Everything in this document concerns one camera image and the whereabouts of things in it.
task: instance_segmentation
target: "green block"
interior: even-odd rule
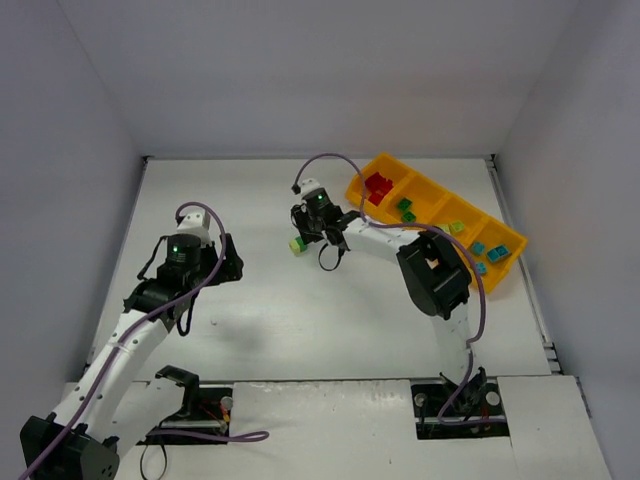
[[[398,202],[398,205],[396,206],[398,207],[398,209],[402,210],[403,212],[406,212],[407,210],[409,210],[409,207],[411,206],[412,203],[413,202],[408,198],[403,198]]]
[[[303,252],[307,250],[307,245],[302,241],[302,238],[296,237],[289,242],[289,248],[293,252],[294,255],[301,255]]]
[[[404,215],[402,215],[402,221],[405,223],[415,222],[416,216],[411,212],[404,212]]]
[[[450,227],[454,235],[464,231],[464,223],[461,221],[453,222]]]

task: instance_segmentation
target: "lime green cube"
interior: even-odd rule
[[[457,235],[458,233],[462,233],[464,231],[464,223],[462,223],[461,221],[453,222],[450,227],[454,235]]]
[[[307,244],[302,241],[302,238],[296,237],[289,242],[289,248],[295,256],[302,255],[307,250]]]

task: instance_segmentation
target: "black bracket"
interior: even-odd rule
[[[156,378],[166,378],[184,388],[182,408],[175,414],[178,417],[188,417],[195,408],[200,391],[200,377],[195,373],[167,365],[156,373]]]
[[[454,308],[467,303],[471,274],[441,235],[422,231],[396,256],[409,296],[421,312],[449,320]]]
[[[55,421],[55,414],[46,419],[31,417],[20,431],[20,442],[27,465],[49,446],[64,428]],[[69,432],[31,475],[32,480],[109,480],[116,476],[120,459],[116,451],[117,438],[103,443],[86,433],[86,425]]]

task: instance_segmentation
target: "screw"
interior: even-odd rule
[[[498,395],[496,392],[487,392],[484,398],[492,407],[497,407],[498,405],[500,405],[500,395]]]
[[[416,407],[422,408],[422,406],[427,401],[427,395],[424,393],[418,393],[415,397],[413,397],[413,403],[416,404]]]
[[[231,397],[222,397],[220,399],[220,405],[224,407],[224,409],[228,412],[233,408],[233,398]]]

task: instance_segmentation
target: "wire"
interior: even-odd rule
[[[164,444],[164,439],[160,438],[159,442],[160,442],[160,449],[162,450],[162,456],[164,457],[164,468],[162,469],[162,473],[156,480],[161,480],[164,477],[165,473],[167,473],[167,466],[169,464],[169,458],[167,457],[167,447]],[[148,448],[149,448],[149,445],[145,445],[144,450],[140,455],[140,476],[142,477],[142,480],[149,480],[147,476],[144,474],[144,468],[142,467],[142,464],[144,462],[144,455],[145,453],[147,453]]]
[[[327,268],[324,265],[322,265],[322,252],[324,252],[329,245],[330,245],[329,243],[325,243],[320,249],[320,251],[318,252],[318,265],[320,265],[320,268],[323,269],[325,272],[333,272],[336,268],[338,268],[340,266],[340,262],[342,262],[342,257],[344,256],[344,250],[338,247],[338,260],[336,260],[336,264],[331,268]]]
[[[224,257],[227,251],[227,238],[226,238],[224,226],[222,225],[222,221],[220,220],[220,217],[218,217],[216,212],[214,212],[208,205],[205,205],[204,203],[187,202],[180,205],[180,207],[178,207],[178,209],[176,210],[176,214],[175,214],[176,221],[180,220],[180,212],[182,212],[182,210],[184,210],[186,207],[202,208],[205,212],[211,215],[211,217],[213,217],[215,222],[218,224],[218,228],[220,229],[220,255],[218,257],[218,261],[216,262],[215,266],[211,270],[211,273],[209,274],[209,276],[205,278],[200,285],[195,287],[190,292],[185,293],[181,297],[178,297],[175,300],[172,300],[171,302],[168,302],[156,308],[155,310],[147,313],[146,315],[144,315],[142,318],[140,318],[140,320],[136,321],[127,330],[125,330],[125,332],[118,338],[117,344],[122,344],[125,341],[127,341],[127,339],[131,337],[131,335],[133,335],[133,333],[138,328],[140,328],[140,326],[144,325],[147,321],[157,317],[158,315],[161,315],[162,313],[166,312],[170,308],[173,308],[177,304],[185,300],[189,300],[191,297],[196,295],[200,290],[206,287],[209,284],[209,282],[211,282],[211,280],[213,280],[213,278],[218,273],[218,270],[220,270],[220,267],[222,266],[222,261],[224,260]],[[82,414],[85,412],[85,410],[89,406],[89,403],[91,403],[91,400],[93,399],[96,391],[98,390],[100,383],[102,382],[107,372],[113,365],[113,362],[118,357],[118,354],[120,353],[120,351],[121,351],[120,348],[113,347],[113,349],[109,353],[109,356],[107,357],[104,364],[102,365],[102,368],[98,372],[98,375],[96,376],[93,384],[91,385],[91,388],[89,388],[89,391],[86,393],[83,402],[80,404],[80,407],[78,408],[76,413],[73,415],[71,420],[69,420],[69,423],[67,423],[67,425],[64,426],[64,428],[60,431],[60,433],[51,441],[51,443],[49,443],[49,445],[40,453],[40,455],[38,455],[38,457],[33,462],[31,462],[31,465],[29,465],[27,469],[22,473],[22,475],[18,477],[18,480],[27,480],[42,465],[42,463],[47,459],[47,457],[51,455],[51,452],[55,450],[55,448],[62,442],[62,440],[71,431],[73,426],[76,424],[76,422],[80,419]]]
[[[158,248],[160,248],[160,244],[167,238],[169,238],[168,235],[162,235],[158,239],[158,243],[156,243],[156,246],[153,248],[153,252],[151,253],[151,258],[147,261],[147,263],[144,264],[144,267],[142,267],[142,270],[140,270],[140,272],[136,277],[138,280],[146,280],[144,275],[147,273],[147,270],[149,270],[149,267],[151,266],[153,261],[156,259],[156,255],[158,254]]]
[[[179,318],[176,322],[176,328],[178,329],[178,335],[181,337],[186,337],[191,332],[191,319],[193,318],[193,307],[196,304],[196,298],[198,298],[198,294],[196,293],[193,297],[191,297],[191,303],[189,305],[189,311],[187,312],[187,325],[183,329],[182,328],[182,319]]]
[[[257,432],[244,433],[242,435],[235,435],[233,437],[225,437],[223,435],[210,435],[208,433],[191,432],[189,430],[177,430],[177,429],[157,429],[151,430],[147,433],[147,437],[157,437],[162,435],[172,435],[177,437],[191,437],[199,440],[209,440],[211,442],[222,443],[256,443],[262,442],[269,438],[269,432],[266,430],[258,430]]]
[[[220,421],[220,419],[218,417],[216,417],[212,412],[210,412],[209,410],[207,410],[204,405],[200,405],[200,409],[206,413],[207,415],[209,415],[211,418],[213,418],[214,420],[217,420],[218,422]]]
[[[365,179],[364,179],[364,175],[362,174],[362,171],[360,170],[360,168],[358,168],[358,166],[355,164],[355,162],[353,160],[351,160],[350,158],[340,154],[340,153],[333,153],[333,152],[326,152],[326,153],[320,153],[318,155],[315,155],[313,157],[311,157],[309,160],[307,160],[302,167],[300,167],[300,170],[298,170],[298,174],[296,175],[296,179],[293,183],[294,187],[298,185],[298,182],[300,181],[300,177],[302,176],[302,172],[305,170],[305,168],[307,168],[307,166],[315,161],[318,160],[319,158],[340,158],[344,161],[346,161],[349,165],[351,165],[353,167],[353,169],[356,171],[356,173],[358,174],[358,176],[360,177],[360,181],[362,183],[362,195],[360,198],[360,217],[362,218],[362,221],[364,221],[367,225],[374,227],[374,228],[380,228],[380,229],[386,229],[386,228],[407,228],[407,227],[415,227],[415,228],[422,228],[424,230],[427,230],[429,232],[434,232],[437,233],[438,235],[440,235],[441,237],[444,237],[446,240],[448,240],[452,245],[454,245],[455,247],[458,248],[458,250],[460,250],[460,252],[464,255],[464,257],[467,259],[467,261],[469,262],[469,266],[471,267],[471,270],[473,272],[473,276],[476,279],[476,283],[478,285],[478,296],[480,297],[480,322],[478,325],[478,332],[471,338],[469,338],[467,340],[467,346],[470,347],[473,343],[477,342],[478,340],[480,340],[480,338],[482,338],[482,335],[484,334],[484,330],[485,330],[485,326],[487,323],[487,295],[484,289],[484,284],[482,283],[482,276],[480,275],[480,272],[478,271],[478,267],[476,266],[476,262],[473,259],[473,256],[471,255],[471,253],[462,245],[462,243],[460,243],[456,238],[454,238],[453,236],[449,235],[446,232],[443,232],[442,230],[440,230],[438,227],[435,227],[433,225],[427,225],[424,223],[415,223],[415,222],[410,222],[410,223],[392,223],[392,224],[384,224],[384,223],[376,223],[371,221],[369,218],[367,218],[365,212],[364,212],[364,202],[367,196],[367,186],[365,184]],[[458,398],[458,396],[460,395],[460,393],[462,392],[462,390],[464,390],[464,388],[467,386],[467,384],[469,383],[469,380],[471,378],[471,374],[473,373],[473,352],[471,350],[469,350],[469,367],[467,368],[467,371],[465,373],[464,378],[462,379],[462,381],[460,382],[460,384],[458,385],[458,387],[454,390],[454,392],[451,394],[451,396],[449,397],[449,399],[444,403],[444,405],[442,406],[442,408],[440,409],[440,411],[438,412],[438,422],[443,424],[443,425],[478,425],[478,424],[485,424],[485,423],[498,423],[498,422],[506,422],[506,420],[504,419],[497,419],[497,420],[469,420],[466,422],[459,422],[459,421],[445,421],[444,420],[444,414],[447,411],[447,409],[453,404],[453,402],[456,401],[456,399]]]

